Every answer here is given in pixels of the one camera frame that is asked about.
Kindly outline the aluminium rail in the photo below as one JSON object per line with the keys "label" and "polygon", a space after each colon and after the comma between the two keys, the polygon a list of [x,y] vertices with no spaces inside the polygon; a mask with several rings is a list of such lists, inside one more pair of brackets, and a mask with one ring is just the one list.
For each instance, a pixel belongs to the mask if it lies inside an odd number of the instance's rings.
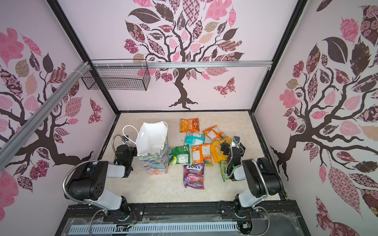
{"label": "aluminium rail", "polygon": [[90,70],[88,62],[82,62],[61,86],[45,101],[15,133],[15,135],[8,141],[1,149],[1,170],[12,160],[20,148],[28,141],[34,134],[38,127],[42,124],[44,119],[53,111],[58,103],[63,99],[64,95],[74,86],[74,84],[81,79],[81,77]]}
{"label": "aluminium rail", "polygon": [[234,62],[142,62],[142,63],[95,63],[94,67],[116,67],[122,68],[139,66],[148,69],[161,68],[213,68],[213,67],[267,67],[271,68],[272,61],[234,61]]}

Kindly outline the purple Fox's candy bag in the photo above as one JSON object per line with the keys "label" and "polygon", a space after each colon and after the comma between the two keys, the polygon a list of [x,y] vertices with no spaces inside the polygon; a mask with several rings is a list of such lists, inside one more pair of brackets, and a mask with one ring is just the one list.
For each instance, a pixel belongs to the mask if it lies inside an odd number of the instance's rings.
{"label": "purple Fox's candy bag", "polygon": [[184,165],[184,187],[204,189],[204,163]]}

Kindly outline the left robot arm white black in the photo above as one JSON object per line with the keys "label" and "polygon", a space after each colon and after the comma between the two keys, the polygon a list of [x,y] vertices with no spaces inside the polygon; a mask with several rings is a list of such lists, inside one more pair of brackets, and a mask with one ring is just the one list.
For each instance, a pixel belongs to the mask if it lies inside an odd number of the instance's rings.
{"label": "left robot arm white black", "polygon": [[71,169],[63,180],[63,192],[67,199],[77,203],[94,205],[105,211],[131,213],[124,196],[105,188],[107,179],[128,178],[133,171],[132,162],[136,148],[124,144],[115,149],[115,161],[85,161]]}

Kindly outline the teal snack packet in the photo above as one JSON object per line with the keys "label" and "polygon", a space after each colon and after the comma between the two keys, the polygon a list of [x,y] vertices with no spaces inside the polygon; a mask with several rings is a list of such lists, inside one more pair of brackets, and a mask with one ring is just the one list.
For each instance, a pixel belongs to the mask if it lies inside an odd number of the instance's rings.
{"label": "teal snack packet", "polygon": [[191,147],[195,145],[204,144],[204,141],[205,141],[205,135],[203,133],[188,131],[185,138],[184,145],[188,145]]}

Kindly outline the green white snack bag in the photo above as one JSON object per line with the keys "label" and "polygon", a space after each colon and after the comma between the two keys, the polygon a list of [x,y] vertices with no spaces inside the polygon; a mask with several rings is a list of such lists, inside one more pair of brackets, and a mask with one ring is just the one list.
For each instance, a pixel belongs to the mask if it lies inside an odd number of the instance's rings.
{"label": "green white snack bag", "polygon": [[168,165],[175,164],[190,164],[190,146],[177,146],[169,148],[169,163]]}

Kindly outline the black base frame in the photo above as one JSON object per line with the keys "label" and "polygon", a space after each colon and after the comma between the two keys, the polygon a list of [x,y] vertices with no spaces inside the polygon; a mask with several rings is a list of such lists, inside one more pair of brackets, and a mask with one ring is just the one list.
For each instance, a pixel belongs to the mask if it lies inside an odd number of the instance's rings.
{"label": "black base frame", "polygon": [[129,223],[188,223],[188,222],[236,222],[239,231],[214,233],[168,233],[160,235],[136,234],[135,236],[171,235],[262,235],[262,236],[308,236],[310,234],[302,213],[295,201],[265,201],[257,207],[237,210],[232,202],[197,203],[128,203],[131,213],[88,205],[70,205],[56,234],[65,236],[72,225],[123,224]]}

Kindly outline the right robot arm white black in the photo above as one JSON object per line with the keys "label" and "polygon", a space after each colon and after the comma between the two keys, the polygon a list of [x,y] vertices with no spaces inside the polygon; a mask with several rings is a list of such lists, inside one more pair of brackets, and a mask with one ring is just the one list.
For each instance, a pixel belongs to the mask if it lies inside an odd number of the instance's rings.
{"label": "right robot arm white black", "polygon": [[223,175],[234,182],[247,181],[248,188],[235,197],[234,205],[237,210],[255,208],[284,189],[281,177],[268,158],[242,160],[245,151],[246,148],[238,136],[233,136],[220,145],[221,154],[226,156],[221,168]]}

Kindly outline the patterned paper gift bag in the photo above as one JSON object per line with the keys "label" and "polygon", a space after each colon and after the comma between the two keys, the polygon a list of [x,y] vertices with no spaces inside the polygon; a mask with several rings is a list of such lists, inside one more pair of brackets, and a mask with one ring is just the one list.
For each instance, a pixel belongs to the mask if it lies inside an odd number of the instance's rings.
{"label": "patterned paper gift bag", "polygon": [[126,125],[123,127],[123,134],[125,134],[127,128],[132,128],[137,132],[135,140],[130,138],[127,138],[127,140],[135,144],[137,157],[148,174],[166,174],[169,163],[167,123],[143,123],[139,130],[132,125]]}

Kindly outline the green Fox's candy bag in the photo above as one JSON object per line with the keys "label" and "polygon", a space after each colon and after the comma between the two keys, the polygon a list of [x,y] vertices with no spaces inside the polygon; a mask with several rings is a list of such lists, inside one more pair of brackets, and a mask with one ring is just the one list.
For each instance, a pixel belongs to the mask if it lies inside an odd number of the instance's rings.
{"label": "green Fox's candy bag", "polygon": [[219,165],[220,165],[220,173],[221,173],[222,180],[223,180],[223,182],[226,182],[227,180],[229,180],[229,178],[227,177],[227,173],[226,173],[227,161],[222,160],[222,161],[219,162]]}

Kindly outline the yellow mango snack bag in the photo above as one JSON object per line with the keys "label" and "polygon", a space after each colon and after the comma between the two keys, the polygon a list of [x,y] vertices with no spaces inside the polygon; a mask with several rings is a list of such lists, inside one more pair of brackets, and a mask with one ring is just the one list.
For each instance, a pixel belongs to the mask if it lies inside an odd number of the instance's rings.
{"label": "yellow mango snack bag", "polygon": [[226,138],[226,139],[216,141],[213,144],[211,144],[210,150],[211,150],[211,155],[215,164],[219,163],[220,161],[227,160],[228,151],[226,152],[226,154],[224,154],[223,151],[221,151],[221,146],[222,144],[230,145],[230,142],[231,142],[231,138]]}

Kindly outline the orange snack packet far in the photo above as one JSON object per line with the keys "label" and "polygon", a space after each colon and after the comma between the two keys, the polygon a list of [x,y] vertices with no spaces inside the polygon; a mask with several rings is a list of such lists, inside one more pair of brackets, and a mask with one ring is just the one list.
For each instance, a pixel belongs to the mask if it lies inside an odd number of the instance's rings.
{"label": "orange snack packet far", "polygon": [[199,132],[199,119],[181,119],[180,120],[180,133],[187,133],[187,132]]}

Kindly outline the orange mango snack bag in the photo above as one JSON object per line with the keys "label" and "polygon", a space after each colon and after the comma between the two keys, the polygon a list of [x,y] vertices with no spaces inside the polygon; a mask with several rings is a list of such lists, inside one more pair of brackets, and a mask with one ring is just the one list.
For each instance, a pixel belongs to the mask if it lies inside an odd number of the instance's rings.
{"label": "orange mango snack bag", "polygon": [[205,166],[213,166],[210,144],[192,146],[192,164],[205,164]]}

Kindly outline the aluminium rail left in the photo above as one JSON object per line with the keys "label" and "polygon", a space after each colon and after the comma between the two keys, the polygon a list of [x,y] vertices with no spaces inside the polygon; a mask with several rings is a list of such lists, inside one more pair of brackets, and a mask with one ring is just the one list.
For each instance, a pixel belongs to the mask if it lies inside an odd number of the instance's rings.
{"label": "aluminium rail left", "polygon": [[12,160],[20,148],[28,141],[34,134],[38,127],[42,124],[44,119],[53,111],[58,103],[63,99],[64,95],[74,86],[74,84],[81,79],[81,77],[90,70],[88,62],[82,62],[61,86],[45,101],[15,133],[15,135],[8,141],[1,149],[1,170]]}

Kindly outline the orange white snack packet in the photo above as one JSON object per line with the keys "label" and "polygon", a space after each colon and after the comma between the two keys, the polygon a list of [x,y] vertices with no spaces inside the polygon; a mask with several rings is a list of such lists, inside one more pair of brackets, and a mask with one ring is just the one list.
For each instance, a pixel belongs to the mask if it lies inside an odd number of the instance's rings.
{"label": "orange white snack packet", "polygon": [[213,142],[221,141],[228,138],[228,136],[226,136],[222,131],[219,130],[217,125],[205,129],[203,131],[203,134],[205,134]]}

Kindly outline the aluminium rail back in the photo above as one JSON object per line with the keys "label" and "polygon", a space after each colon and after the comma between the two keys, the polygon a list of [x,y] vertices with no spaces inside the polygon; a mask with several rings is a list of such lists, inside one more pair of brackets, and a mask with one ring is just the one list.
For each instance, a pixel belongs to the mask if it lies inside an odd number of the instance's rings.
{"label": "aluminium rail back", "polygon": [[213,68],[213,67],[267,67],[271,68],[272,61],[234,61],[234,62],[142,62],[142,63],[95,63],[94,67],[116,67],[122,68],[139,66],[148,69],[161,68]]}

